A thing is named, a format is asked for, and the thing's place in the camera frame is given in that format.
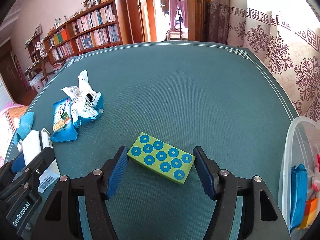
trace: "pink wall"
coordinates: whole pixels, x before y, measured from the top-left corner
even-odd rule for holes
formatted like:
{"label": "pink wall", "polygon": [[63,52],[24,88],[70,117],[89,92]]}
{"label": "pink wall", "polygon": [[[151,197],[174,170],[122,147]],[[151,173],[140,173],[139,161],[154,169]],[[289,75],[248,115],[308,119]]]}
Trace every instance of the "pink wall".
{"label": "pink wall", "polygon": [[[13,53],[18,57],[22,70],[32,65],[25,42],[32,37],[36,27],[41,23],[43,33],[41,38],[47,36],[47,31],[53,27],[55,18],[64,19],[83,8],[84,0],[25,0],[11,33]],[[52,67],[47,63],[47,71]]]}

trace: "blue circle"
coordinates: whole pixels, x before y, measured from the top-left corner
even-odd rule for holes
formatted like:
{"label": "blue circle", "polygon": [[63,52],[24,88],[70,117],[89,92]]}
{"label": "blue circle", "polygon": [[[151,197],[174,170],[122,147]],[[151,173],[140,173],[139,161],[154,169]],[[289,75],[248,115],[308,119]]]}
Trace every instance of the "blue circle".
{"label": "blue circle", "polygon": [[192,156],[189,153],[185,153],[184,155],[182,155],[181,160],[184,163],[191,163],[192,161]]}
{"label": "blue circle", "polygon": [[156,157],[159,161],[164,161],[167,158],[167,154],[164,151],[159,151],[156,154]]}
{"label": "blue circle", "polygon": [[152,155],[147,155],[146,157],[144,157],[144,163],[146,165],[152,165],[155,163],[155,158]]}
{"label": "blue circle", "polygon": [[171,148],[169,149],[168,154],[170,157],[175,158],[179,155],[179,150],[176,148]]}
{"label": "blue circle", "polygon": [[155,141],[153,143],[153,147],[156,150],[161,150],[163,148],[163,142],[162,141]]}
{"label": "blue circle", "polygon": [[163,162],[160,164],[160,170],[163,172],[168,172],[171,169],[170,163]]}
{"label": "blue circle", "polygon": [[174,173],[173,173],[173,176],[175,179],[177,180],[181,180],[184,178],[184,171],[183,170],[176,170]]}
{"label": "blue circle", "polygon": [[182,161],[178,158],[174,158],[172,161],[171,161],[171,166],[174,167],[175,169],[178,169],[180,168],[182,165]]}
{"label": "blue circle", "polygon": [[135,147],[133,147],[132,149],[131,149],[131,154],[133,155],[133,156],[139,156],[140,154],[141,154],[141,149],[140,149],[140,147],[137,147],[137,146],[135,146]]}
{"label": "blue circle", "polygon": [[145,153],[152,153],[152,151],[153,151],[152,145],[151,145],[151,144],[146,144],[146,145],[143,147],[143,151],[144,151]]}
{"label": "blue circle", "polygon": [[140,136],[141,143],[147,143],[149,141],[149,139],[150,139],[149,136],[146,134]]}

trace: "green box with blue circles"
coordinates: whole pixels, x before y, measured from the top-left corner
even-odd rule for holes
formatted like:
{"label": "green box with blue circles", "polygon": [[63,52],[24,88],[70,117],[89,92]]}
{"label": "green box with blue circles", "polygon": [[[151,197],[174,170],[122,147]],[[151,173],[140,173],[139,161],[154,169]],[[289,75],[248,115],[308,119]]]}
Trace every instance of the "green box with blue circles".
{"label": "green box with blue circles", "polygon": [[145,133],[139,135],[128,156],[178,184],[184,184],[196,158]]}

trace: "clear plastic container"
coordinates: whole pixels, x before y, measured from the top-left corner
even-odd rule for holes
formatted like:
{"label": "clear plastic container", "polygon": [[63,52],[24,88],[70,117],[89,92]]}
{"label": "clear plastic container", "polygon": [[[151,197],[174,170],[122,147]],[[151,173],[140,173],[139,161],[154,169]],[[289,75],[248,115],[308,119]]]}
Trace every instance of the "clear plastic container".
{"label": "clear plastic container", "polygon": [[[320,125],[311,119],[299,116],[288,130],[282,158],[278,206],[290,231],[291,167],[302,163],[311,171],[315,168],[316,155],[320,150]],[[294,230],[291,239],[300,239],[306,230]]]}

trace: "green tablecloth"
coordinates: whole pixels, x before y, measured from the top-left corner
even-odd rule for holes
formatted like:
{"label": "green tablecloth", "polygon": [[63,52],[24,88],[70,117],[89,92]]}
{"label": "green tablecloth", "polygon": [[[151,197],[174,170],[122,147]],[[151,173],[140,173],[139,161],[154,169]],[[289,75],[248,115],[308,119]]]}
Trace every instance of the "green tablecloth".
{"label": "green tablecloth", "polygon": [[[189,153],[202,146],[209,158],[236,176],[260,175],[277,200],[287,129],[297,114],[248,49],[169,41],[81,55],[31,104],[34,130],[52,130],[52,104],[66,96],[61,88],[78,85],[84,69],[93,90],[103,93],[104,113],[79,129],[76,141],[54,143],[62,175],[87,175],[145,132]],[[12,159],[17,153],[12,147],[7,156]],[[44,201],[52,187],[42,194]],[[194,167],[180,186],[130,161],[107,207],[120,240],[199,240],[214,204]],[[237,238],[241,206],[238,198],[231,239]],[[80,212],[85,239],[90,239],[83,199]]]}

